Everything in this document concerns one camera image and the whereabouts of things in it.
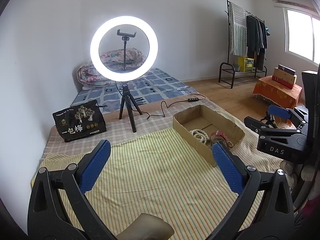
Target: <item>clothes rack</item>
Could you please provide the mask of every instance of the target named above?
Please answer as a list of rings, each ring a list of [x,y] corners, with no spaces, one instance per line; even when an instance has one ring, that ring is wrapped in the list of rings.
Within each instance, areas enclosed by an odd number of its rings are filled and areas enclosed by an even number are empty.
[[[221,65],[220,65],[220,70],[219,70],[219,83],[222,81],[222,82],[225,82],[227,83],[228,85],[230,85],[231,89],[233,88],[233,85],[234,84],[242,84],[242,83],[248,83],[248,82],[255,82],[257,80],[257,78],[261,78],[257,75],[257,73],[264,73],[265,77],[267,76],[267,68],[266,66],[263,66],[264,67],[264,71],[263,70],[259,70],[257,69],[256,67],[253,68],[252,72],[240,72],[240,71],[236,71],[235,68],[233,67],[232,64],[229,63],[229,60],[230,60],[230,11],[229,11],[229,7],[230,7],[230,1],[227,0],[227,5],[228,5],[228,11],[225,11],[228,15],[228,24],[229,24],[229,33],[228,33],[228,61],[227,62],[222,62]],[[256,17],[255,15],[253,15],[252,13],[246,11],[249,15],[252,15],[254,17]],[[231,68],[222,68],[223,65],[227,65],[227,66],[230,66]],[[222,71],[224,72],[227,72],[229,74],[232,74],[232,78],[231,79],[221,79],[221,73]],[[238,74],[252,74],[254,73],[254,76],[241,76],[241,77],[235,77],[236,75]],[[235,82],[235,79],[247,79],[247,78],[253,78],[253,80],[244,80],[244,81],[236,81]]]

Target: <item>blue checkered bedsheet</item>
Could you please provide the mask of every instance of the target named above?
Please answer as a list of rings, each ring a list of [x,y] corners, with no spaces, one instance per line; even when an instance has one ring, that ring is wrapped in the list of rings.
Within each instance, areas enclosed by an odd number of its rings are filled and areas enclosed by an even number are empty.
[[[119,82],[117,84],[121,91],[122,83]],[[150,69],[143,77],[129,81],[127,84],[138,105],[197,93],[194,88],[182,83],[158,68]],[[94,99],[96,99],[101,106],[107,105],[100,108],[103,114],[120,109],[121,95],[115,84],[91,90],[82,90],[78,93],[71,106],[83,104]]]

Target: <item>floral blanket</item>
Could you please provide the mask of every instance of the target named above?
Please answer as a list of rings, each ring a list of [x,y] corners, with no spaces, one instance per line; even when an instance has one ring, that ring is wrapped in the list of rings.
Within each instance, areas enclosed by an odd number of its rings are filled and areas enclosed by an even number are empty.
[[[126,69],[135,70],[139,68],[146,57],[143,53],[135,48],[128,48],[125,52],[126,57]],[[123,70],[123,49],[108,51],[100,56],[102,63],[112,71]],[[102,76],[92,64],[92,60],[89,59],[84,62],[78,72],[78,81],[84,85],[83,90],[89,90],[92,88],[103,87],[105,85],[113,84],[114,81]]]

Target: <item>yellow box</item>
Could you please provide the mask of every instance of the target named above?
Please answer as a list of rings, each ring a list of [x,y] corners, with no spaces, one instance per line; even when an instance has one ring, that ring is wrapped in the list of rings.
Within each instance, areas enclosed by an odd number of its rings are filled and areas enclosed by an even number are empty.
[[[238,58],[238,65],[240,65],[241,72],[252,72],[253,71],[253,58],[248,57],[239,57]]]

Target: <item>bracelet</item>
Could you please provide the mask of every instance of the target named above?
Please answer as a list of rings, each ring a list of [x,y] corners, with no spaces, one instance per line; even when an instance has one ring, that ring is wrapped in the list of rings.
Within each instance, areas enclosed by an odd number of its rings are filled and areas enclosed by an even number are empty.
[[[191,130],[190,133],[203,144],[206,144],[208,141],[210,141],[208,134],[204,130],[194,129]]]

